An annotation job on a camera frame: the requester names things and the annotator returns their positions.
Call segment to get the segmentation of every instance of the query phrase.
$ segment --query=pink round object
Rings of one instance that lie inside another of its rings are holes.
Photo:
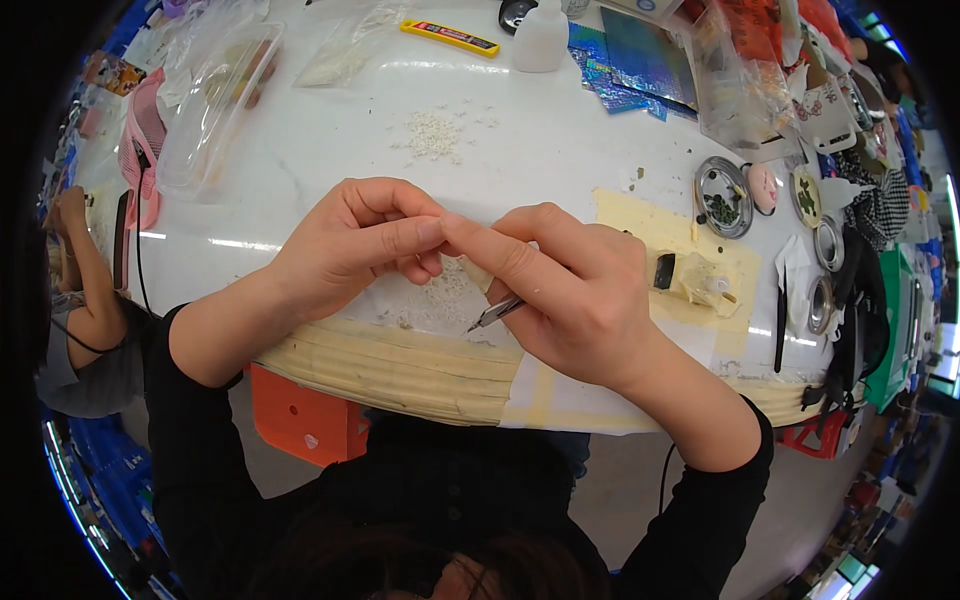
[[[762,164],[752,164],[747,171],[747,182],[754,204],[761,215],[770,216],[777,207],[777,178]]]

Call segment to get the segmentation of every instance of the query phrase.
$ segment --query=white table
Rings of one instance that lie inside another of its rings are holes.
[[[591,190],[620,190],[621,174],[635,174],[637,167],[645,174],[631,195],[689,217],[693,174],[704,159],[720,155],[742,162],[683,118],[671,115],[663,123],[637,111],[608,115],[599,98],[581,88],[580,70],[570,58],[556,73],[514,72],[511,38],[496,23],[496,7],[479,0],[471,6],[410,16],[501,43],[495,60],[397,33],[347,87],[303,89],[291,83],[334,23],[321,19],[322,7],[305,7],[301,0],[272,2],[266,20],[287,26],[283,55],[259,105],[246,115],[221,184],[204,194],[203,204],[164,202],[156,225],[141,237],[154,311],[163,314],[269,263],[310,207],[344,177],[405,178],[447,208],[485,222],[515,206],[544,201],[589,222],[595,216]],[[579,22],[602,29],[596,3]],[[462,139],[474,143],[461,143],[461,164],[445,157],[421,157],[409,164],[409,150],[391,148],[407,139],[404,122],[418,110],[467,113]],[[485,122],[475,123],[475,118]],[[492,118],[495,127],[489,127]],[[106,165],[118,134],[114,128],[87,144],[79,184],[108,187],[106,181],[112,180],[115,185],[119,171],[110,173]],[[787,182],[781,163],[769,166]],[[810,168],[819,174],[815,163]],[[714,354],[715,372],[784,382],[822,378],[832,348],[824,337],[806,330],[785,342],[782,372],[772,370],[777,330],[773,261],[793,233],[804,240],[815,263],[812,232],[798,219],[783,188],[776,214],[755,215],[741,240],[762,259],[746,351],[739,357]],[[133,242],[129,269],[133,299],[142,302]],[[817,275],[823,271],[816,265],[811,269]],[[374,320],[385,303],[401,298],[403,285],[396,279],[378,281],[344,314]],[[473,318],[483,307],[477,295],[464,302],[463,310]],[[495,331],[488,334],[499,339]]]

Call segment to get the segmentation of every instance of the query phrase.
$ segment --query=holographic sheet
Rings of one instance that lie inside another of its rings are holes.
[[[570,56],[580,65],[584,88],[600,96],[607,112],[617,114],[645,108],[659,120],[666,120],[666,106],[659,98],[613,82],[607,54],[607,38],[603,32],[570,23],[568,49]]]
[[[697,109],[697,91],[684,49],[666,30],[600,7],[614,84]]]

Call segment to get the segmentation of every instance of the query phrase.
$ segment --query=gray shirt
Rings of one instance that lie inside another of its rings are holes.
[[[67,310],[51,315],[66,327]],[[128,340],[136,335],[130,318]],[[66,353],[66,333],[50,324],[47,364],[36,375],[36,394],[50,408],[70,417],[98,419],[127,408],[143,397],[143,361],[139,340],[124,340],[120,349],[101,355],[74,371]]]

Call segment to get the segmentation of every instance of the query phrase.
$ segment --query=yellow utility knife blade pack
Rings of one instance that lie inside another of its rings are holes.
[[[492,41],[427,21],[406,20],[400,23],[400,30],[408,34],[436,39],[451,46],[470,50],[470,52],[488,59],[492,59],[500,52],[500,45]]]

